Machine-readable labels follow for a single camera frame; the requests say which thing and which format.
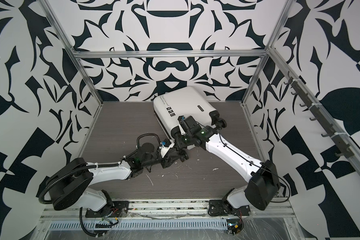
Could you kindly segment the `black suitcase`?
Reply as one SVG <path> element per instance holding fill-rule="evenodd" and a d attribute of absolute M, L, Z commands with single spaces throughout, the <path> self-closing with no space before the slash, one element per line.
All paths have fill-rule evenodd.
<path fill-rule="evenodd" d="M 210 126 L 216 131 L 227 127 L 227 122 L 196 89 L 185 87 L 165 93 L 154 99 L 154 113 L 167 137 L 174 141 L 175 134 L 184 134 L 178 117 L 192 116 L 202 128 Z"/>

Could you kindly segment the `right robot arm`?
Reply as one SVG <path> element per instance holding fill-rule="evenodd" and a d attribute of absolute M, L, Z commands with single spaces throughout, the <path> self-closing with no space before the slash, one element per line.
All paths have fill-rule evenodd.
<path fill-rule="evenodd" d="M 203 126 L 192 116 L 180 116 L 178 122 L 185 131 L 183 135 L 175 134 L 179 148 L 200 147 L 222 159 L 247 182 L 222 198 L 223 211 L 230 214 L 248 205 L 264 211 L 281 188 L 275 164 L 255 159 L 228 142 L 221 134 L 221 130 L 227 127 L 224 119 L 213 120 L 214 127 Z"/>

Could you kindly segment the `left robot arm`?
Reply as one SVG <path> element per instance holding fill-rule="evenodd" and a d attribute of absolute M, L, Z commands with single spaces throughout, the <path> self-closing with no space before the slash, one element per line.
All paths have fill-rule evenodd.
<path fill-rule="evenodd" d="M 53 205 L 54 210 L 60 211 L 70 207 L 80 209 L 79 218 L 83 231 L 90 237 L 101 236 L 100 232 L 90 232 L 84 225 L 83 210 L 102 217 L 107 221 L 100 227 L 112 228 L 119 223 L 110 220 L 118 211 L 109 193 L 105 190 L 96 191 L 91 185 L 111 180 L 130 180 L 140 175 L 144 169 L 150 170 L 153 165 L 162 168 L 170 167 L 177 160 L 188 160 L 186 148 L 189 139 L 176 135 L 175 139 L 158 141 L 155 147 L 152 143 L 141 144 L 140 135 L 137 138 L 136 149 L 120 161 L 114 163 L 88 163 L 83 158 L 76 158 L 56 174 L 50 177 L 45 188 L 39 194 L 39 202 L 43 205 Z"/>

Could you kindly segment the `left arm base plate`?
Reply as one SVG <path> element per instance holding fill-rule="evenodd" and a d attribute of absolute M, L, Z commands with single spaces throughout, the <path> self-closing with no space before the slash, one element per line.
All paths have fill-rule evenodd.
<path fill-rule="evenodd" d="M 129 201 L 113 201 L 112 204 L 106 204 L 102 209 L 95 212 L 90 209 L 86 211 L 86 218 L 117 218 L 125 216 L 128 213 Z"/>

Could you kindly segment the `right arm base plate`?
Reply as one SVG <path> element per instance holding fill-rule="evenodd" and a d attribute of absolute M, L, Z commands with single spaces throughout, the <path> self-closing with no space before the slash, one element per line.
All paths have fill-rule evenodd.
<path fill-rule="evenodd" d="M 235 209 L 227 201 L 209 200 L 208 215 L 211 217 L 228 215 L 249 216 L 250 212 L 251 209 L 249 205 Z"/>

